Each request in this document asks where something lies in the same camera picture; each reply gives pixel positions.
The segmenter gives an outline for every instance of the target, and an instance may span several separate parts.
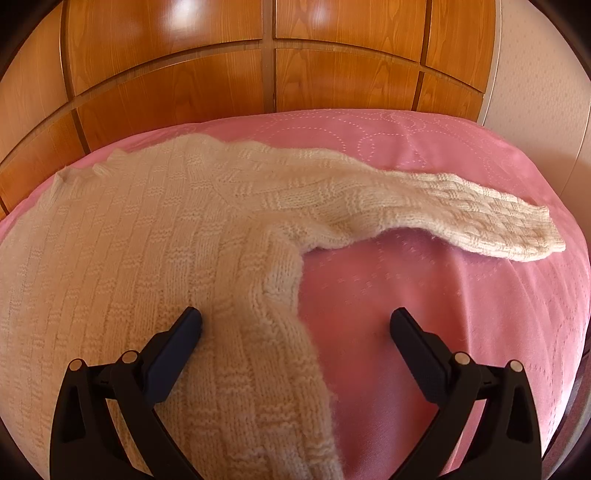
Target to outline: silver rivet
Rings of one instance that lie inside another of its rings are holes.
[[[77,358],[76,360],[72,360],[70,362],[70,370],[72,370],[73,372],[79,370],[80,367],[82,367],[82,360],[80,360],[79,358]]]
[[[460,365],[467,365],[470,363],[470,355],[464,352],[458,352],[453,356],[456,363]]]
[[[127,350],[123,355],[121,355],[121,359],[125,364],[132,364],[137,360],[138,352],[134,350]]]
[[[523,364],[519,360],[511,360],[509,366],[514,372],[519,373],[523,371]]]

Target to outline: pink bed cover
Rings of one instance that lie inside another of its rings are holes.
[[[330,148],[386,170],[452,172],[549,206],[567,248],[541,261],[482,257],[427,232],[399,229],[349,248],[307,254],[300,288],[300,318],[335,394],[335,428],[347,479],[389,478],[436,411],[423,400],[389,337],[389,316],[400,306],[450,349],[469,352],[480,363],[522,360],[546,449],[582,354],[590,268],[575,220],[521,151],[458,118],[324,110],[164,128],[103,147],[73,166],[103,161],[115,148],[133,151],[188,132],[274,147]],[[0,238],[50,183],[40,185],[0,223]],[[459,466],[480,411],[475,408],[448,468]]]

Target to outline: wood panel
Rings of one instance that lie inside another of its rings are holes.
[[[484,92],[495,42],[495,0],[433,0],[426,65]]]
[[[0,197],[8,211],[61,168],[84,156],[72,114],[60,118],[0,164]]]
[[[417,112],[443,113],[475,122],[481,106],[481,93],[443,77],[425,73]]]
[[[60,60],[59,4],[22,45],[0,80],[0,160],[67,102]]]
[[[78,108],[91,150],[156,128],[263,112],[260,50],[220,53],[155,70]]]
[[[277,49],[277,111],[410,110],[418,66],[341,51]]]
[[[421,59],[427,0],[277,0],[277,38],[324,40]]]
[[[72,0],[68,8],[76,95],[175,52],[262,38],[261,0]]]

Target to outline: white wall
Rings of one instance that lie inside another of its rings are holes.
[[[533,160],[591,244],[591,80],[528,0],[497,0],[497,22],[498,65],[479,120]]]

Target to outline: cable knit pattern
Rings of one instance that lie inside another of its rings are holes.
[[[519,261],[564,250],[545,207],[329,150],[191,134],[62,170],[0,245],[0,395],[22,412],[11,431],[33,439],[20,448],[47,477],[69,360],[111,362],[192,305],[204,334],[158,413],[202,475],[342,478],[330,395],[297,319],[301,255],[396,227]],[[41,375],[19,371],[29,364]]]

